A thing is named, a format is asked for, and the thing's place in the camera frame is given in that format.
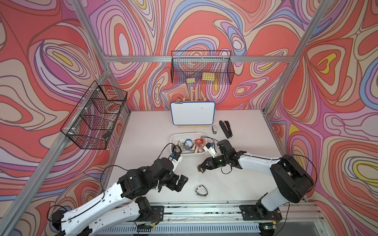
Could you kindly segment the blue translucent watch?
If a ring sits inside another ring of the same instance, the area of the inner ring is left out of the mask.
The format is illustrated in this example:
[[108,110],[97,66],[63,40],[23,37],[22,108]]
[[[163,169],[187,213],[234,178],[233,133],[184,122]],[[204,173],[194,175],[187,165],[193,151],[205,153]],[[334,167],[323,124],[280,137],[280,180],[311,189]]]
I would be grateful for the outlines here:
[[194,142],[192,139],[186,139],[184,141],[184,149],[185,150],[191,150],[194,146]]

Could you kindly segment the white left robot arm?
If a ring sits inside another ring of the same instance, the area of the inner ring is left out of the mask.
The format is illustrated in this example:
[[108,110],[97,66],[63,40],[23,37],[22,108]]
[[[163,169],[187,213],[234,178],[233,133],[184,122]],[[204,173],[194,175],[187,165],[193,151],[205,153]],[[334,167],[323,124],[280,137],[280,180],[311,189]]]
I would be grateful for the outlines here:
[[59,236],[94,236],[122,222],[149,220],[159,222],[146,194],[151,190],[168,189],[180,192],[188,177],[174,172],[183,157],[156,159],[151,166],[131,169],[116,183],[89,202],[73,210],[57,210],[50,218]]

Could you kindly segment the dark brown leather watch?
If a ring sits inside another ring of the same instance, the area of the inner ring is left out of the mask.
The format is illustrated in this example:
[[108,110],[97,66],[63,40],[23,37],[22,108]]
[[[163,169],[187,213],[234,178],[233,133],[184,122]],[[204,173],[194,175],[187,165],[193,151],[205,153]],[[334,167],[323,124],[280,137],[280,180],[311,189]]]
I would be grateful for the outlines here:
[[206,168],[205,168],[204,166],[202,166],[202,165],[198,165],[197,170],[198,170],[200,173],[203,174],[203,173],[205,173]]

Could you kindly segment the red translucent watch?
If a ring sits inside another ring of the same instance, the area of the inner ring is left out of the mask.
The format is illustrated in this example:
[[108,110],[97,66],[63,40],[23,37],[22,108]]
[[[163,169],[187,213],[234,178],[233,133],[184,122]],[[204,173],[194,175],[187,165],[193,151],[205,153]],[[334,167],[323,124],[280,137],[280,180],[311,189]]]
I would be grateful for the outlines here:
[[195,139],[195,146],[202,148],[204,146],[204,139],[203,138]]

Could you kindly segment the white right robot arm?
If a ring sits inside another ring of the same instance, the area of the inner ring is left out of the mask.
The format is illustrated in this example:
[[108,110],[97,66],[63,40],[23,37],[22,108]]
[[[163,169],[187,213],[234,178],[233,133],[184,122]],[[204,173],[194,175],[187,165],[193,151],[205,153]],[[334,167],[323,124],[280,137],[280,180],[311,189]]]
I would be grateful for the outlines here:
[[272,177],[276,188],[263,195],[255,205],[252,213],[261,220],[276,215],[280,206],[288,203],[299,203],[300,200],[315,187],[316,182],[291,155],[271,158],[236,151],[228,140],[217,143],[220,154],[217,155],[213,146],[207,144],[205,151],[211,154],[197,169],[200,173],[229,165],[231,169],[253,170]]

